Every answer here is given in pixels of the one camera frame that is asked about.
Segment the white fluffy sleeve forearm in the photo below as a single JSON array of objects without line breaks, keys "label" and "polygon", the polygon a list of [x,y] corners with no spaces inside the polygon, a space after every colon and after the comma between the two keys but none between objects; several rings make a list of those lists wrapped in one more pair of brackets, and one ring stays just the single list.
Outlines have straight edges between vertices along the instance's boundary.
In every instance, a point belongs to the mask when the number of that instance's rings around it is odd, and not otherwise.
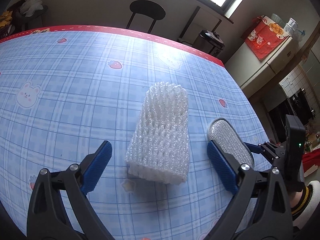
[{"label": "white fluffy sleeve forearm", "polygon": [[293,227],[301,231],[319,222],[319,181],[313,180],[302,191],[299,202],[291,208]]}]

